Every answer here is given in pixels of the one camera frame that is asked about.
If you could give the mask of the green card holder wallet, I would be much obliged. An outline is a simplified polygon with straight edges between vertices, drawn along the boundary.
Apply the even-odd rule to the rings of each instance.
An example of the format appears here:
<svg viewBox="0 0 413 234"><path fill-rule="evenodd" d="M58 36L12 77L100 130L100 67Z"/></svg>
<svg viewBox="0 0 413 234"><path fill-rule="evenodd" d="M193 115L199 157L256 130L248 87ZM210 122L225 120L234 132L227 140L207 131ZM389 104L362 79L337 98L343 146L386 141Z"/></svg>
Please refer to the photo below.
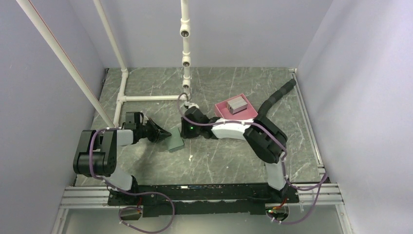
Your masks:
<svg viewBox="0 0 413 234"><path fill-rule="evenodd" d="M176 152L184 148L185 144L180 135L178 127L170 130L171 136L167 138L167 147L170 153Z"/></svg>

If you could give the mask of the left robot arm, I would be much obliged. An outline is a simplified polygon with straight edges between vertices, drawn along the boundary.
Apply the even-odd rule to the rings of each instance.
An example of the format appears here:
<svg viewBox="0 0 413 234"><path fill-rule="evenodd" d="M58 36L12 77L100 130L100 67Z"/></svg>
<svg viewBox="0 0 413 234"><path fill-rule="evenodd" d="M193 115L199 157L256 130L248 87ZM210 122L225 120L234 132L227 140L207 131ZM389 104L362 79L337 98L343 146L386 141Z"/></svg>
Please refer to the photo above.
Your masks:
<svg viewBox="0 0 413 234"><path fill-rule="evenodd" d="M135 204L140 198L136 178L117 167L117 148L134 145L141 139L158 143L172 134L141 112L133 113L118 128L81 132L73 160L77 175L100 180L113 191L121 192L125 203Z"/></svg>

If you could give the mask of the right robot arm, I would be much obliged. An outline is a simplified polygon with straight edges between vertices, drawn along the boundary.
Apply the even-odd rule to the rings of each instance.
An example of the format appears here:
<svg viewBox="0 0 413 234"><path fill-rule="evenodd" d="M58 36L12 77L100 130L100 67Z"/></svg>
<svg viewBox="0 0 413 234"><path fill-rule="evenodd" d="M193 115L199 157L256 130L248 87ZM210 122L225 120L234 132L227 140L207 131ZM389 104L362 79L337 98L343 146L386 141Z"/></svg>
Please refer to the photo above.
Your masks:
<svg viewBox="0 0 413 234"><path fill-rule="evenodd" d="M245 120L229 120L222 117L208 118L193 106L181 117L182 138L238 139L246 141L256 156L265 163L269 198L281 202L287 196L286 157L287 136L265 116Z"/></svg>

